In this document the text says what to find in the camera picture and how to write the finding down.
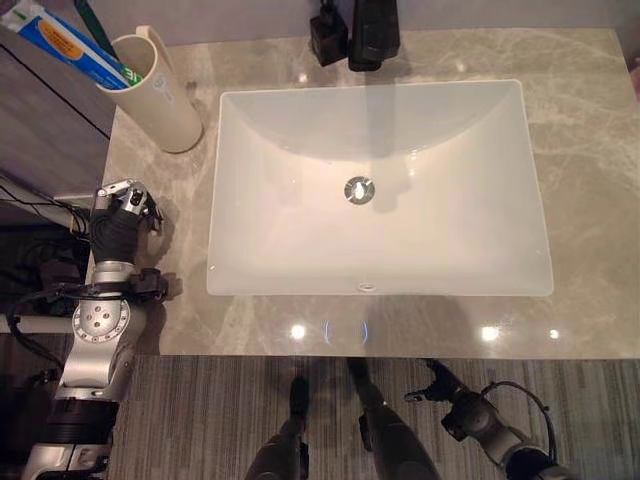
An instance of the sink drain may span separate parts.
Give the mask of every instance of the sink drain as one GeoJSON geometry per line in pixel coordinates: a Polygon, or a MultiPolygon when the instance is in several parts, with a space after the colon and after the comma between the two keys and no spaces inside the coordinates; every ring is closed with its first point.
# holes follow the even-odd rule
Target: sink drain
{"type": "Polygon", "coordinates": [[[364,293],[372,293],[376,291],[376,286],[373,283],[363,282],[358,285],[358,290],[364,293]]]}
{"type": "Polygon", "coordinates": [[[373,180],[367,177],[353,177],[344,186],[344,196],[354,205],[364,205],[376,193],[373,180]]]}

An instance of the chrome drain cover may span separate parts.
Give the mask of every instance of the chrome drain cover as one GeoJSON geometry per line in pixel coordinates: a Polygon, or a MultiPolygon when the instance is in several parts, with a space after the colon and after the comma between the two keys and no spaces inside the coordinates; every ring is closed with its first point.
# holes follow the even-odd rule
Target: chrome drain cover
{"type": "Polygon", "coordinates": [[[353,177],[344,186],[344,196],[354,205],[369,203],[375,193],[373,180],[367,177],[353,177]]]}

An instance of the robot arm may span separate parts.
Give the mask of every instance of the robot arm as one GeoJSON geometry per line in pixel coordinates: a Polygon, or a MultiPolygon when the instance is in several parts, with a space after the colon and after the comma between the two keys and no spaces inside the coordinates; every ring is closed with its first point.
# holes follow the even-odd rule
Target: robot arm
{"type": "Polygon", "coordinates": [[[451,411],[442,420],[444,428],[459,442],[466,437],[478,441],[487,457],[509,480],[577,480],[556,462],[555,440],[550,430],[550,454],[510,426],[482,393],[471,391],[447,367],[437,360],[426,360],[435,373],[434,382],[425,390],[405,395],[407,402],[448,401],[451,411]]]}
{"type": "Polygon", "coordinates": [[[141,220],[154,230],[162,221],[144,185],[124,180],[98,190],[90,222],[91,284],[73,292],[81,299],[72,318],[73,347],[23,480],[91,478],[107,467],[111,431],[146,325],[141,303],[162,301],[167,292],[158,270],[138,274],[133,265],[141,220]]]}

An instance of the wall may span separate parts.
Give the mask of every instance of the wall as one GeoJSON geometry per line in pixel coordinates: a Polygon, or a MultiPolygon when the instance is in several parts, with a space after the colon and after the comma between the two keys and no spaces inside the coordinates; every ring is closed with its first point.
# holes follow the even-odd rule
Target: wall
{"type": "MultiPolygon", "coordinates": [[[[354,0],[336,0],[349,22],[354,0]]],[[[402,29],[617,27],[638,0],[397,0],[402,29]]],[[[153,25],[169,45],[308,34],[319,0],[109,0],[92,6],[113,38],[153,25]]],[[[72,17],[71,2],[49,0],[72,17]]]]}

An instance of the white cup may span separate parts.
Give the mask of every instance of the white cup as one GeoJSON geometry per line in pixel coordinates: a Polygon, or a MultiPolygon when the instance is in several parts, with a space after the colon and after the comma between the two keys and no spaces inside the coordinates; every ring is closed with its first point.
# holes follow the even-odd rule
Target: white cup
{"type": "Polygon", "coordinates": [[[140,83],[122,90],[97,85],[162,149],[171,153],[193,147],[202,121],[178,84],[167,47],[156,31],[139,26],[135,35],[113,42],[120,61],[142,75],[140,83]]]}

